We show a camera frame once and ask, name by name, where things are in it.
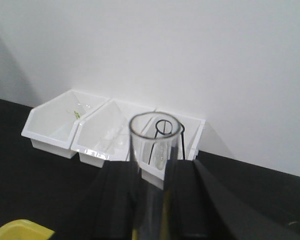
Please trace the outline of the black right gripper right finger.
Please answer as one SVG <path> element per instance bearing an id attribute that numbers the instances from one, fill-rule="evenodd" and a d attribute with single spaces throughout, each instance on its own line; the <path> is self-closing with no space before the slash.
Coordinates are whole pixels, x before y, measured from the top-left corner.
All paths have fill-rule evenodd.
<path id="1" fill-rule="evenodd" d="M 175 240 L 300 240 L 300 178 L 233 159 L 180 160 Z"/>

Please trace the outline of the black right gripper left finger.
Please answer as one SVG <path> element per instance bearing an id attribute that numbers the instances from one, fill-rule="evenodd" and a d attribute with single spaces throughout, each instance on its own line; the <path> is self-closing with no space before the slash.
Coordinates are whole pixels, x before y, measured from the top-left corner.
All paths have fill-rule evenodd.
<path id="1" fill-rule="evenodd" d="M 59 240 L 130 240 L 140 180 L 134 161 L 107 161 L 57 229 Z"/>

